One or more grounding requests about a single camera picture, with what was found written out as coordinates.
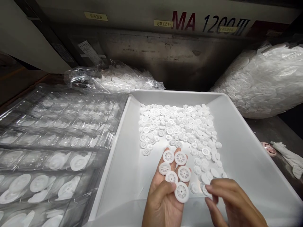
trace fingernail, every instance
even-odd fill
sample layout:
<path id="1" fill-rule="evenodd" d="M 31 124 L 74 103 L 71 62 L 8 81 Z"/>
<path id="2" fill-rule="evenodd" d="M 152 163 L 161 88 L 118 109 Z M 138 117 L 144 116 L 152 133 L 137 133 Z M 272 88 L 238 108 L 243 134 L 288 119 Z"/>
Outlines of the fingernail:
<path id="1" fill-rule="evenodd" d="M 211 185 L 206 184 L 205 187 L 206 187 L 207 190 L 212 190 L 212 186 Z"/>

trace white plastic tray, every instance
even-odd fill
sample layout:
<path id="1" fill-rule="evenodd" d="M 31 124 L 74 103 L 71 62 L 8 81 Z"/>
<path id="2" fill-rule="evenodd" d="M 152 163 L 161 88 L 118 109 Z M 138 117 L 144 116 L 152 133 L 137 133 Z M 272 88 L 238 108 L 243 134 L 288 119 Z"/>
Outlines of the white plastic tray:
<path id="1" fill-rule="evenodd" d="M 204 103 L 210 107 L 218 140 L 223 145 L 219 152 L 228 177 L 245 190 L 269 226 L 298 225 L 302 200 L 227 95 L 138 91 L 128 98 L 87 226 L 141 226 L 149 186 L 168 142 L 162 138 L 149 156 L 142 155 L 138 124 L 140 103 L 177 107 Z M 189 150 L 189 146 L 182 149 L 189 157 L 187 166 L 193 167 L 194 158 Z M 218 207 L 226 218 L 222 200 Z M 202 194 L 190 194 L 182 226 L 212 226 Z"/>

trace clear plastic bag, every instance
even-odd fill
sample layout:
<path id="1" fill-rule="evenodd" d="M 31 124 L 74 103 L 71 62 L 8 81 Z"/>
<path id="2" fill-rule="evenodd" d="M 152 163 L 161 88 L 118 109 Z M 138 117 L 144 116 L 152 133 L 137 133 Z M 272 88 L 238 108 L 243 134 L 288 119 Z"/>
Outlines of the clear plastic bag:
<path id="1" fill-rule="evenodd" d="M 303 102 L 303 45 L 264 43 L 243 51 L 211 88 L 246 118 L 268 118 Z"/>
<path id="2" fill-rule="evenodd" d="M 88 88 L 93 92 L 129 93 L 136 90 L 164 90 L 148 71 L 132 69 L 122 62 L 108 69 L 77 67 L 65 72 L 64 81 L 70 87 Z"/>

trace hand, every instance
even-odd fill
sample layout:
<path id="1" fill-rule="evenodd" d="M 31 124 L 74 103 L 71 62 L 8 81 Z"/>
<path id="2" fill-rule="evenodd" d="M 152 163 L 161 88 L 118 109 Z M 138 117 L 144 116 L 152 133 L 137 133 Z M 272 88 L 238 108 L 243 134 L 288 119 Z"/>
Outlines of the hand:
<path id="1" fill-rule="evenodd" d="M 148 192 L 142 227 L 181 226 L 184 203 L 180 203 L 175 197 L 176 184 L 167 182 L 165 176 L 159 173 L 159 165 L 163 162 L 163 156 L 161 156 Z M 170 164 L 171 170 L 177 173 L 179 166 L 176 169 L 176 165 L 175 161 Z"/>
<path id="2" fill-rule="evenodd" d="M 216 204 L 219 197 L 225 203 L 227 218 L 230 227 L 265 227 L 265 218 L 256 209 L 243 189 L 232 179 L 214 179 L 205 186 L 212 194 L 212 199 L 205 198 L 215 227 L 228 227 Z"/>

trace right hand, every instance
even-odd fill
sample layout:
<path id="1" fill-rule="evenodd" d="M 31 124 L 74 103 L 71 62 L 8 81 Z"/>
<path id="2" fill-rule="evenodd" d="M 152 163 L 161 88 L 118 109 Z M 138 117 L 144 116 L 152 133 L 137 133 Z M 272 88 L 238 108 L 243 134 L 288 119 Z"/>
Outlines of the right hand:
<path id="1" fill-rule="evenodd" d="M 213 200 L 206 197 L 211 219 L 215 227 L 267 227 L 262 214 L 256 209 L 243 189 L 232 179 L 214 179 L 205 186 Z M 217 208 L 221 197 L 225 203 L 229 225 Z"/>

